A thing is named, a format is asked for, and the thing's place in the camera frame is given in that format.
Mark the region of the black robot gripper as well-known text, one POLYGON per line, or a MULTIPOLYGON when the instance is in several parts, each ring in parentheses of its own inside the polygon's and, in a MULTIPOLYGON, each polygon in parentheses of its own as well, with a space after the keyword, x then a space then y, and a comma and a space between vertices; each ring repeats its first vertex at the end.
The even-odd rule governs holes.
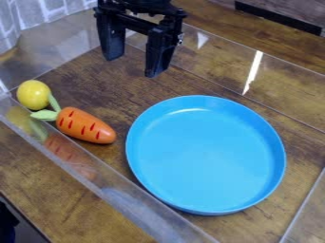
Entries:
POLYGON ((125 54, 126 28, 148 35, 145 76, 157 77, 169 68, 184 42, 188 14, 172 0, 98 0, 94 8, 99 42, 108 61, 125 54))

